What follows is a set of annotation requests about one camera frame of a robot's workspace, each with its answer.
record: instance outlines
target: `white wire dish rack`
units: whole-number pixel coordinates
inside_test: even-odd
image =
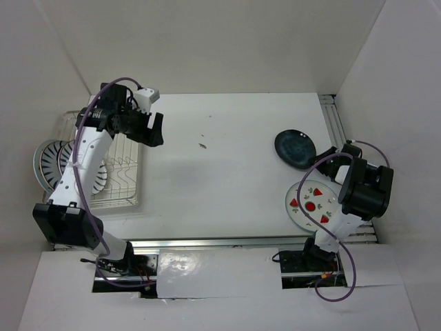
[[[79,111],[65,112],[55,124],[52,136],[55,139],[71,141],[75,138],[75,123]],[[107,168],[107,183],[99,193],[92,195],[93,209],[136,205],[138,203],[139,161],[141,147],[123,134],[117,134],[103,160]],[[49,194],[43,194],[46,202]]]

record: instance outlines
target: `purple cable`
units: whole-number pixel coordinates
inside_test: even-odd
[[[303,212],[303,214],[305,214],[305,216],[314,224],[316,224],[320,229],[324,230],[327,234],[329,234],[329,236],[331,236],[333,239],[335,239],[338,244],[343,248],[343,250],[345,250],[345,252],[347,253],[347,256],[349,257],[349,260],[351,262],[351,266],[352,266],[352,273],[353,273],[353,281],[352,281],[352,285],[351,288],[349,289],[348,293],[346,293],[343,297],[337,298],[337,299],[328,299],[326,297],[324,297],[323,295],[321,295],[318,291],[318,284],[320,284],[324,278],[321,278],[319,280],[317,280],[317,282],[315,283],[314,287],[316,289],[316,293],[317,295],[328,302],[339,302],[339,301],[343,301],[345,299],[347,299],[352,292],[355,290],[356,288],[356,281],[357,281],[357,273],[356,273],[356,264],[353,261],[353,257],[351,255],[351,253],[349,252],[349,250],[347,249],[347,247],[344,245],[344,243],[342,243],[337,236],[332,233],[331,231],[329,231],[328,229],[326,229],[325,226],[321,225],[319,222],[317,222],[315,219],[313,219],[312,217],[309,216],[309,214],[306,212],[306,210],[303,208],[302,203],[300,202],[300,191],[302,190],[303,184],[306,181],[306,178],[311,174],[311,172],[313,172],[320,164],[334,158],[334,157],[349,157],[350,159],[353,159],[352,155],[348,154],[348,153],[335,153],[335,154],[331,154],[328,155],[327,157],[324,157],[323,159],[319,160],[319,162],[315,163],[312,165],[312,167],[310,167],[308,169],[308,171],[306,172],[306,174],[304,175],[304,177],[302,178],[302,180],[300,181],[300,184],[298,184],[298,189],[297,189],[297,201],[298,201],[298,207],[300,208],[300,210]]]
[[[387,159],[386,154],[383,153],[383,151],[382,151],[380,148],[378,148],[377,146],[374,146],[374,145],[372,145],[371,143],[367,143],[366,141],[360,141],[360,140],[351,140],[351,141],[352,141],[353,143],[361,143],[361,144],[363,144],[363,145],[366,145],[366,146],[372,147],[374,150],[376,150],[377,152],[379,152],[379,153],[381,154],[381,156],[383,157],[384,161],[386,162],[386,166],[387,166],[388,168],[391,167],[391,164],[389,163],[389,160]]]
[[[84,124],[85,124],[85,121],[86,121],[87,117],[89,116],[89,113],[92,111],[92,109],[96,105],[96,102],[98,101],[99,97],[106,90],[108,90],[112,85],[114,85],[115,83],[118,83],[120,81],[131,81],[131,82],[136,84],[138,89],[142,88],[142,86],[137,81],[135,81],[133,78],[121,77],[121,78],[118,78],[118,79],[115,79],[115,80],[111,81],[106,86],[104,86],[103,88],[100,89],[100,91],[95,95],[95,98],[93,98],[93,100],[90,102],[89,106],[85,110],[83,118],[81,119],[80,125],[78,126],[78,130],[77,130],[75,141],[74,141],[74,149],[72,151],[72,161],[73,161],[74,164],[76,164],[77,161],[78,161],[78,149],[79,149],[79,145],[80,145],[80,141],[81,141],[81,135],[83,134]],[[119,288],[140,288],[140,287],[144,287],[144,286],[147,286],[147,285],[154,284],[154,283],[144,283],[142,285],[121,285],[121,284],[115,283],[115,282],[107,279],[107,277],[104,276],[104,274],[102,273],[102,271],[101,271],[101,269],[99,267],[99,259],[103,258],[103,257],[108,257],[109,256],[109,254],[110,254],[109,245],[105,242],[105,240],[103,238],[103,235],[101,234],[101,232],[100,232],[100,230],[98,228],[98,225],[96,224],[95,218],[92,215],[92,213],[90,212],[89,205],[88,205],[88,200],[85,198],[84,191],[83,191],[83,186],[81,185],[80,174],[78,172],[78,168],[76,167],[76,165],[74,165],[74,176],[75,176],[76,186],[78,187],[78,193],[79,193],[79,196],[80,196],[80,200],[81,200],[81,203],[83,204],[85,213],[88,216],[90,224],[92,224],[92,227],[94,229],[94,232],[95,232],[96,236],[98,237],[98,240],[100,241],[100,243],[103,244],[103,246],[105,248],[105,254],[100,255],[95,260],[96,272],[98,273],[98,275],[101,278],[103,278],[107,283],[109,283],[111,285],[114,285],[114,286],[117,286]]]

